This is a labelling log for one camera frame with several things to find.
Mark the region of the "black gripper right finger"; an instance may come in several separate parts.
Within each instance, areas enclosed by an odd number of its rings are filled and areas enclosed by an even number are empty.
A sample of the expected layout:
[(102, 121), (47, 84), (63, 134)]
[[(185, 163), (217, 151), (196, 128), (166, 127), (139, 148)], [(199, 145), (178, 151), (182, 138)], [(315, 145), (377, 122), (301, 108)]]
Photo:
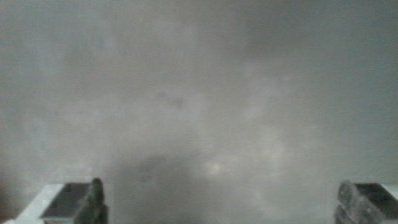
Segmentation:
[(334, 224), (398, 224), (398, 184), (342, 182)]

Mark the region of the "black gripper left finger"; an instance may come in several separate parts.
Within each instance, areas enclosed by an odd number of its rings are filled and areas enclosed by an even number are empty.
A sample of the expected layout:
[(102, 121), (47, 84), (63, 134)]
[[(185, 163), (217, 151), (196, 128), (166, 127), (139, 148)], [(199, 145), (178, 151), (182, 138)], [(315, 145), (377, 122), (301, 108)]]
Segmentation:
[(11, 224), (109, 224), (102, 179), (47, 185)]

